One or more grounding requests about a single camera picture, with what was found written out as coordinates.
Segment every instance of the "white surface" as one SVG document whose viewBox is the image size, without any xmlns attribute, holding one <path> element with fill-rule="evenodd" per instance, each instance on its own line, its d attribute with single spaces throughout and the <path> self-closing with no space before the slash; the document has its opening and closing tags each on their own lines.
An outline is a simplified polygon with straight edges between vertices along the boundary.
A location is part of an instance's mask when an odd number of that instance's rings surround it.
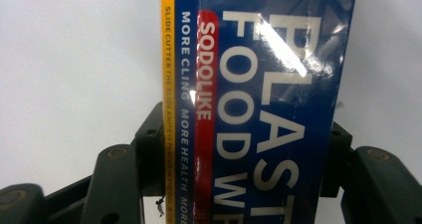
<svg viewBox="0 0 422 224">
<path fill-rule="evenodd" d="M 335 120 L 422 180 L 422 0 L 357 0 Z M 161 100 L 159 0 L 0 0 L 0 188 L 46 194 L 129 143 Z M 148 223 L 158 218 L 152 199 Z M 316 223 L 343 223 L 322 200 Z"/>
</svg>

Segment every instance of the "plastic food wrap box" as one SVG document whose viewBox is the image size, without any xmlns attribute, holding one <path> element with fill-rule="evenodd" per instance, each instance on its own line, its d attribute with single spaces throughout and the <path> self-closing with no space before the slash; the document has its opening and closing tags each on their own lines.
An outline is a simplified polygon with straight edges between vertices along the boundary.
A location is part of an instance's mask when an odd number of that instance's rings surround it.
<svg viewBox="0 0 422 224">
<path fill-rule="evenodd" d="M 314 223 L 354 0 L 161 0 L 167 224 Z"/>
</svg>

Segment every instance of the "product packaging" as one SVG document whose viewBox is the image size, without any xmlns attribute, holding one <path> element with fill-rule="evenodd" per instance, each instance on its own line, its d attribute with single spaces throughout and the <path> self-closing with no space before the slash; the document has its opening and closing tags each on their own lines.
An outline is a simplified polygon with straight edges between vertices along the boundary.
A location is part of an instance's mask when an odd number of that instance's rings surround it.
<svg viewBox="0 0 422 224">
<path fill-rule="evenodd" d="M 314 223 L 354 0 L 162 0 L 167 224 Z"/>
</svg>

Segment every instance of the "red label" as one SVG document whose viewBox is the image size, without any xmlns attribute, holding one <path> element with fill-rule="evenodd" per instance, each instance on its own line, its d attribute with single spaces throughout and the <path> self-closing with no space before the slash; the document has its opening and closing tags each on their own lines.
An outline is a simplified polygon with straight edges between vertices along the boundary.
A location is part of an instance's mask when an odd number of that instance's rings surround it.
<svg viewBox="0 0 422 224">
<path fill-rule="evenodd" d="M 211 220 L 218 18 L 211 11 L 199 11 L 197 25 L 193 221 L 208 224 Z"/>
</svg>

